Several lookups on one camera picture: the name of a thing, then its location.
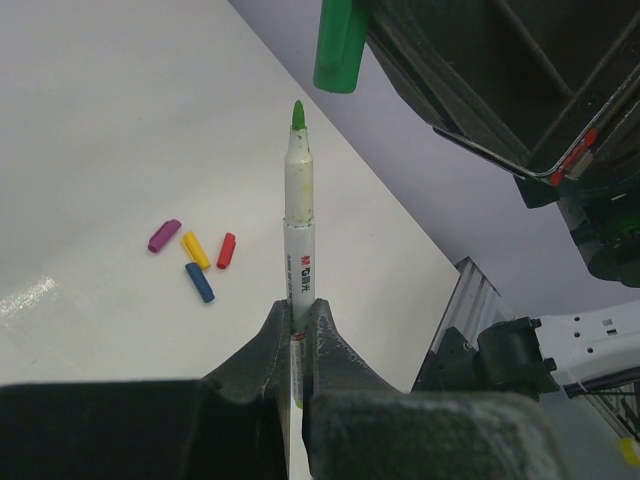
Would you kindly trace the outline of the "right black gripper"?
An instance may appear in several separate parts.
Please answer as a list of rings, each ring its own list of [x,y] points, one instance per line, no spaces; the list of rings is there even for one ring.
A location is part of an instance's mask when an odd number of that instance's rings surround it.
[[[589,273],[639,285],[639,4],[371,1],[369,45],[431,126],[534,176]]]

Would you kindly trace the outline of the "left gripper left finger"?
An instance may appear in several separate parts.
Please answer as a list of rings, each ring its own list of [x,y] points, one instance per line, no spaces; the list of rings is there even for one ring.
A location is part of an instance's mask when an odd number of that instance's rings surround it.
[[[285,479],[289,318],[191,380],[40,383],[1,390],[5,479]]]

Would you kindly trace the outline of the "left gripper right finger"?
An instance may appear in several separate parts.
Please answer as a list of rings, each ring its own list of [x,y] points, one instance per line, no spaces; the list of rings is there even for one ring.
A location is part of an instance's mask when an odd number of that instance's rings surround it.
[[[466,375],[425,371],[402,393],[338,333],[329,304],[307,315],[302,436],[316,479],[616,479],[612,449],[558,430],[538,406],[555,389],[541,323],[484,330]]]

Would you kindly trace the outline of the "blue pen cap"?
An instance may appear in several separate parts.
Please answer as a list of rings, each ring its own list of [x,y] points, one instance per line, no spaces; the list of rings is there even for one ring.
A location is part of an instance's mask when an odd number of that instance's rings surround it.
[[[216,298],[214,290],[209,284],[200,266],[195,262],[187,263],[185,265],[185,271],[197,290],[201,300],[206,304],[213,302]]]

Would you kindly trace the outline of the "green marker pen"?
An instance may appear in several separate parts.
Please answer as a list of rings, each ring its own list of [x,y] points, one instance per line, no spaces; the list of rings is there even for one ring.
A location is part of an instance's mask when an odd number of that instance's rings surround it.
[[[314,162],[301,101],[293,106],[284,157],[283,239],[287,302],[291,313],[292,397],[301,407],[306,315],[316,299]]]

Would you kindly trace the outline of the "green pen cap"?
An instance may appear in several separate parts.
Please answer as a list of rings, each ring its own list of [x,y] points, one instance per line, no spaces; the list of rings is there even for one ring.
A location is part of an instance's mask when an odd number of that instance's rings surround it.
[[[364,1],[322,2],[313,73],[316,88],[336,94],[355,91],[369,18]]]

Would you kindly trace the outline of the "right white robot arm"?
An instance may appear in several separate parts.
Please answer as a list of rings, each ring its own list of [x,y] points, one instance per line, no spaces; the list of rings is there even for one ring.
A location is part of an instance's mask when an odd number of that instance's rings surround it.
[[[555,205],[588,272],[639,284],[639,5],[365,1],[367,41],[434,132]],[[598,394],[639,377],[639,306],[442,331],[418,391]]]

